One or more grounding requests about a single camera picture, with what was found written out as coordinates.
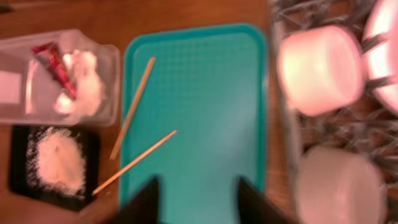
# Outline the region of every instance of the white powder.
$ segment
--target white powder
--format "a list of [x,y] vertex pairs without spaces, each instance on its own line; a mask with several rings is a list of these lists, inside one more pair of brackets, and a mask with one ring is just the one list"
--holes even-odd
[[30,142],[28,145],[28,156],[35,154],[28,163],[28,170],[36,171],[30,178],[28,175],[30,185],[56,190],[67,196],[84,192],[85,160],[81,146],[70,135],[67,129],[53,128],[37,133],[37,144]]
[[93,116],[104,98],[104,85],[96,72],[96,57],[91,52],[75,50],[63,56],[65,66],[76,80],[76,100],[62,93],[54,106],[60,114],[69,114],[66,121],[77,123],[83,117]]

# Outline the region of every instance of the red wrapper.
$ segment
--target red wrapper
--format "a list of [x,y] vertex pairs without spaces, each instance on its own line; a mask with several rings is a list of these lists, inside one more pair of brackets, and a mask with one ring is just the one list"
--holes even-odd
[[52,74],[72,99],[76,99],[76,88],[69,79],[67,69],[62,62],[57,43],[51,42],[32,47],[34,57]]

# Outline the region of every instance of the chopstick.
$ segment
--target chopstick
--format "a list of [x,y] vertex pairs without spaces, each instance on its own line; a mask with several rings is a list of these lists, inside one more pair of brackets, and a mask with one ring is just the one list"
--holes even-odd
[[162,138],[159,142],[154,144],[152,147],[150,147],[145,152],[143,152],[141,155],[139,155],[137,158],[135,158],[133,161],[131,161],[127,166],[123,167],[123,169],[121,169],[119,172],[115,173],[111,178],[109,178],[107,181],[105,181],[103,184],[101,184],[99,187],[97,187],[93,191],[93,195],[96,195],[98,192],[103,190],[110,183],[112,183],[117,178],[119,178],[122,174],[124,174],[127,170],[129,170],[130,168],[135,166],[141,159],[143,159],[146,156],[148,156],[151,152],[153,152],[155,149],[157,149],[159,146],[161,146],[164,142],[169,140],[175,133],[177,133],[177,130],[174,130],[170,134],[166,135],[166,137]]
[[152,57],[148,61],[147,67],[145,68],[145,71],[144,71],[144,75],[141,78],[141,82],[139,84],[137,93],[134,96],[134,99],[132,100],[131,106],[129,108],[129,111],[127,112],[126,119],[124,120],[122,129],[120,130],[120,133],[119,133],[119,136],[118,136],[116,142],[114,143],[110,159],[115,159],[119,153],[120,145],[122,144],[123,139],[124,139],[127,131],[129,130],[132,117],[134,116],[134,113],[136,112],[139,100],[141,99],[142,93],[144,92],[145,86],[147,84],[150,72],[152,71],[152,67],[154,66],[154,64],[155,64],[155,58]]

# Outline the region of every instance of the white paper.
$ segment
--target white paper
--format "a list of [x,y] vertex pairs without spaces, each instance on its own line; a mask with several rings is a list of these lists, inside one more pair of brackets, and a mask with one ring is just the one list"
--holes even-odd
[[20,95],[21,74],[0,70],[0,103],[19,104]]

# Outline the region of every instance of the clear plastic box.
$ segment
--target clear plastic box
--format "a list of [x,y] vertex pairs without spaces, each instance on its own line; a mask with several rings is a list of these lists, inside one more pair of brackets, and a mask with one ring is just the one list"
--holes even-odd
[[[96,72],[104,84],[104,98],[91,117],[65,119],[54,105],[62,87],[41,66],[32,69],[33,46],[55,41],[63,54],[88,50],[97,57]],[[120,52],[113,45],[100,45],[79,30],[60,30],[0,40],[0,123],[112,125],[118,114]]]

